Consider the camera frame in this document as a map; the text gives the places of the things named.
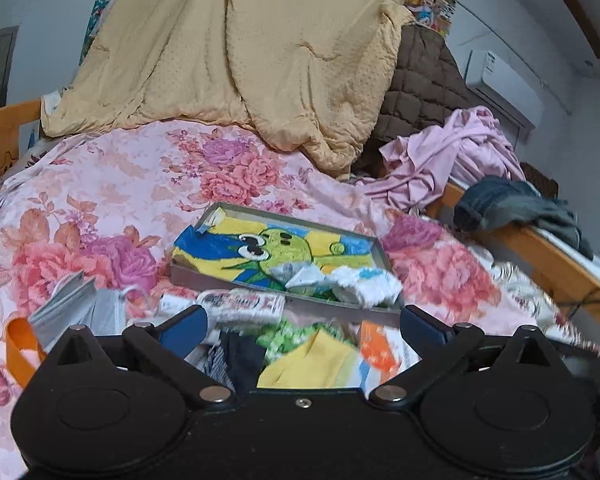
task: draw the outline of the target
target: white wall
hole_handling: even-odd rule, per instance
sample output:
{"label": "white wall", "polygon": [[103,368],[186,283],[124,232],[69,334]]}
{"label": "white wall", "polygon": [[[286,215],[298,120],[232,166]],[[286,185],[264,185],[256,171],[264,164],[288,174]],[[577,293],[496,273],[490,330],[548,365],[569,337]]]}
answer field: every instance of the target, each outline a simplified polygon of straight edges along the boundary
{"label": "white wall", "polygon": [[39,97],[74,78],[95,0],[0,0],[0,28],[19,25],[8,103]]}
{"label": "white wall", "polygon": [[600,253],[600,80],[579,78],[569,135],[560,147],[560,196],[578,214],[584,235]]}
{"label": "white wall", "polygon": [[[571,66],[518,0],[459,1],[479,17],[476,18],[461,6],[457,7],[454,15],[451,34],[446,42],[460,72],[464,75],[473,49],[493,50],[536,90],[544,103],[542,123],[528,137],[521,136],[516,154],[520,160],[554,177],[558,163],[556,150],[563,143],[570,118],[558,100],[542,88],[540,80],[522,59],[551,87],[567,110],[573,108],[574,102],[575,79]],[[485,23],[498,35],[493,34]],[[503,129],[513,142],[517,129],[507,122],[504,122]]]}

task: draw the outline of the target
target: orange strap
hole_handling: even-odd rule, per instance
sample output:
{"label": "orange strap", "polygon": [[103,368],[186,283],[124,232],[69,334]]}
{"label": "orange strap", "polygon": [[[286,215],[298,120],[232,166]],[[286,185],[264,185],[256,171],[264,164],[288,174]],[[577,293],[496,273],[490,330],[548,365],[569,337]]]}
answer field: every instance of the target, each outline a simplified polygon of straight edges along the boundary
{"label": "orange strap", "polygon": [[18,384],[24,388],[29,384],[36,368],[27,361],[21,350],[38,352],[40,362],[45,359],[46,354],[40,348],[40,343],[38,343],[29,321],[23,317],[12,319],[7,323],[5,339],[7,343],[7,370],[18,381]]}

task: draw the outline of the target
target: wooden bed rail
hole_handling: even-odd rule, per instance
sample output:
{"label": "wooden bed rail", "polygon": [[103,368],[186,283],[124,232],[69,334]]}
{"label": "wooden bed rail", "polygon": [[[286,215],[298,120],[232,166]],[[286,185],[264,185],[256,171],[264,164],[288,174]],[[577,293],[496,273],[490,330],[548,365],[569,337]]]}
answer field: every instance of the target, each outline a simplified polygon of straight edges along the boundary
{"label": "wooden bed rail", "polygon": [[[437,218],[444,206],[453,209],[463,193],[460,187],[449,182],[442,197],[427,207],[427,215]],[[531,278],[554,298],[556,303],[581,301],[600,288],[599,279],[530,228],[509,225],[489,234],[477,234],[475,238],[481,242],[495,239],[531,264],[535,269]],[[600,300],[600,291],[592,294],[589,299]],[[585,305],[582,308],[600,323],[600,303]]]}
{"label": "wooden bed rail", "polygon": [[0,177],[18,160],[20,126],[40,118],[40,99],[0,108]]}

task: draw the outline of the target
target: metal bolt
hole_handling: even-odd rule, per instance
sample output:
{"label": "metal bolt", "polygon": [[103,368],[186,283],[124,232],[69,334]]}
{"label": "metal bolt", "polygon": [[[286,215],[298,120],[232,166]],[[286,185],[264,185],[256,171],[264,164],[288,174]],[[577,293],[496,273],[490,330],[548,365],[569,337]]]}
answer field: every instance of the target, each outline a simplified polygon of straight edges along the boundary
{"label": "metal bolt", "polygon": [[384,402],[398,402],[407,396],[407,392],[400,386],[378,386],[374,393],[376,397]]}
{"label": "metal bolt", "polygon": [[207,386],[200,390],[199,395],[200,399],[206,400],[206,402],[218,404],[219,402],[225,402],[231,397],[231,390],[224,386]]}
{"label": "metal bolt", "polygon": [[296,406],[298,408],[310,408],[312,402],[309,399],[296,399]]}

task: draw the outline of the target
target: orange object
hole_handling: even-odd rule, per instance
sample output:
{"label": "orange object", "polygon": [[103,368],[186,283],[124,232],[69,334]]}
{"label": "orange object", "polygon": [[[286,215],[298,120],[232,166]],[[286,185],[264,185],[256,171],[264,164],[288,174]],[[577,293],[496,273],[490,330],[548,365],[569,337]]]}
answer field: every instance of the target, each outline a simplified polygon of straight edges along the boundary
{"label": "orange object", "polygon": [[37,352],[40,362],[45,359],[46,354],[40,347],[29,321],[23,317],[8,322],[4,336],[7,344],[7,370],[18,381],[18,384],[24,388],[29,384],[36,367],[24,357],[21,351],[33,350]]}
{"label": "orange object", "polygon": [[400,371],[396,359],[384,335],[384,327],[363,321],[360,326],[360,353],[367,363],[380,370],[380,383],[395,377]]}

